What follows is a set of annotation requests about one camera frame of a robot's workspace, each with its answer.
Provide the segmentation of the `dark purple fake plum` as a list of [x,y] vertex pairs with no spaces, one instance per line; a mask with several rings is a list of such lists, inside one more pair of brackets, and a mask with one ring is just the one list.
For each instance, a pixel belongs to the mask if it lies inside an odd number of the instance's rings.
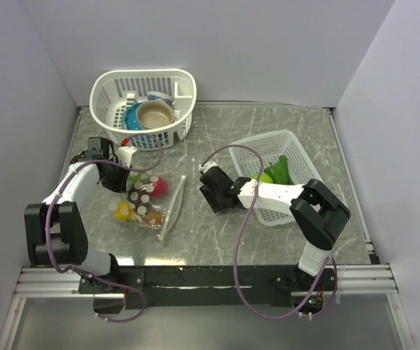
[[131,208],[139,215],[145,215],[151,206],[151,195],[148,186],[133,188],[128,191],[127,199]]

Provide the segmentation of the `green fake apple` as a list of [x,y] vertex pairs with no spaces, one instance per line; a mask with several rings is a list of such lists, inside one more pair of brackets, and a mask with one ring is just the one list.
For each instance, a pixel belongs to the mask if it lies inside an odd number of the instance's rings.
[[[253,174],[252,176],[251,176],[251,178],[252,179],[257,179],[257,177],[259,176],[259,174],[258,173],[256,173],[256,174]],[[262,182],[262,183],[269,183],[269,184],[273,184],[274,183],[274,181],[273,181],[273,179],[271,178],[271,176],[270,175],[268,175],[267,173],[265,173],[265,172],[262,172],[261,174],[260,174],[260,178],[259,178],[259,181],[260,182]]]

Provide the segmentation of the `clear polka dot zip bag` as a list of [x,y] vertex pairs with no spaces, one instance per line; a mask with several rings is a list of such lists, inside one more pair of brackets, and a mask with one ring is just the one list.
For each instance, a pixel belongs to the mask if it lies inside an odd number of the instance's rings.
[[181,211],[186,179],[185,175],[132,171],[125,191],[109,203],[109,210],[115,219],[133,222],[162,241]]

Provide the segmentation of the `green fake bell pepper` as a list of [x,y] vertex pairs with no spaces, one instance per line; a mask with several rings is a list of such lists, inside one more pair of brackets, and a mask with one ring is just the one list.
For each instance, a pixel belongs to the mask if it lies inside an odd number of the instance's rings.
[[272,178],[274,184],[293,185],[294,182],[289,175],[287,157],[279,156],[279,161],[264,169],[264,173]]

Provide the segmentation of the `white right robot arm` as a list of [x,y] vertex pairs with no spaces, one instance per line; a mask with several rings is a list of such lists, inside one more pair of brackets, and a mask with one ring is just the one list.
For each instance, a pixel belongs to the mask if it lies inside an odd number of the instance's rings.
[[272,184],[239,177],[233,181],[216,163],[200,167],[201,192],[213,212],[227,209],[266,210],[291,216],[306,239],[297,264],[297,285],[314,289],[321,266],[351,218],[346,205],[320,180],[305,184]]

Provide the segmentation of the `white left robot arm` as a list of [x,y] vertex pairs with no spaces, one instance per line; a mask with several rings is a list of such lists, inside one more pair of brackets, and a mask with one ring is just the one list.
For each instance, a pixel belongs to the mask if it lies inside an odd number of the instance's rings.
[[126,190],[129,171],[120,165],[113,142],[90,137],[87,149],[71,159],[55,191],[24,211],[28,258],[32,265],[74,271],[106,293],[121,285],[116,257],[90,247],[79,205],[98,183],[113,193]]

